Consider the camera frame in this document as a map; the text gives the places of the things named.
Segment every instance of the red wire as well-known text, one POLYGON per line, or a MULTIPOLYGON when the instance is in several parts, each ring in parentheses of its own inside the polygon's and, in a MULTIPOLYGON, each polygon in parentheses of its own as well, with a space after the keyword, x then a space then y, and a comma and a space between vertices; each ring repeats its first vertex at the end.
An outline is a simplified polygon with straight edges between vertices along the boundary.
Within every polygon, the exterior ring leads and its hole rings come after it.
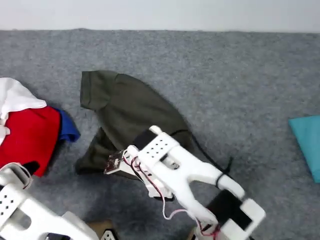
POLYGON ((162 192, 160 189, 154 184, 153 181, 148 177, 148 175, 141 169, 141 162, 138 165, 139 170, 142 172, 142 174, 145 176, 145 178, 152 184, 152 186, 155 188, 155 190, 159 193, 161 197, 163 197, 162 192))
MULTIPOLYGON (((152 184, 152 186, 154 187, 154 189, 159 193, 159 195, 163 198, 163 195, 161 193, 161 191, 159 190, 159 188, 154 184, 153 181, 151 181, 151 179, 148 177, 148 175, 141 169, 141 162, 138 164, 138 166, 133 166, 134 162, 137 160, 137 157, 135 157, 134 159, 132 159, 131 161, 131 167, 136 167, 136 168, 139 168, 139 170, 142 172, 142 174, 145 176, 145 178, 152 184)), ((205 237, 213 237, 213 240, 216 240, 217 239, 217 236, 220 232, 220 227, 219 225, 217 225, 213 231, 213 233, 211 234, 207 234, 207 233, 204 233, 203 232, 203 228, 201 226, 201 223, 198 221, 198 224, 200 226, 200 231, 201 231, 201 234, 205 237)))

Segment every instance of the teal cloth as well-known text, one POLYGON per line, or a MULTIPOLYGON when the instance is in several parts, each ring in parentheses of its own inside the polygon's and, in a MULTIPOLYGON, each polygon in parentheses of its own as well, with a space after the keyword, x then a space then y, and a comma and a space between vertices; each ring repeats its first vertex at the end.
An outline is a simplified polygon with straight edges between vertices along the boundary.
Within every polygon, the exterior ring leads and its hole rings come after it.
POLYGON ((313 179, 320 183, 320 115, 289 120, 313 179))

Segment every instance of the white wall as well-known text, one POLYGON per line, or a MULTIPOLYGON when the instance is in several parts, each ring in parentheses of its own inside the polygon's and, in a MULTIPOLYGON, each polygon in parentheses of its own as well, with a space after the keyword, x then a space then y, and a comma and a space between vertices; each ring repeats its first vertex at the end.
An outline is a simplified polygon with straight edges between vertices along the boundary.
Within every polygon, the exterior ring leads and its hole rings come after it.
POLYGON ((0 0, 0 29, 320 32, 320 0, 0 0))

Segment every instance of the white cloth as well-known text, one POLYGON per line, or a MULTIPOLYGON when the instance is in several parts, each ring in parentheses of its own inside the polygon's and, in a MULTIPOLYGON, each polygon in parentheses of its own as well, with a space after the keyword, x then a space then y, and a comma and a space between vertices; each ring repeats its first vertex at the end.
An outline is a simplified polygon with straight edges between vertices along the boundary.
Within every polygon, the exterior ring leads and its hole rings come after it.
POLYGON ((37 99, 20 82, 10 77, 0 77, 0 145, 10 130, 5 127, 10 112, 40 109, 46 101, 37 99))

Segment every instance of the blue cloth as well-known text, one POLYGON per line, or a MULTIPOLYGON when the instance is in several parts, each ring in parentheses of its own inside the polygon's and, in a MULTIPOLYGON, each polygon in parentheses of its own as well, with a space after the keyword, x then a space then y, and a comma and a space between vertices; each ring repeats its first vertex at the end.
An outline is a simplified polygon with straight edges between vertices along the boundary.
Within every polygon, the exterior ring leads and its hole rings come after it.
POLYGON ((320 115, 290 119, 289 124, 314 181, 320 183, 320 115))
POLYGON ((77 130, 74 122, 66 112, 57 108, 55 109, 60 113, 60 117, 61 117, 60 132, 59 132, 58 139, 66 140, 68 142, 74 143, 80 138, 80 133, 77 130))

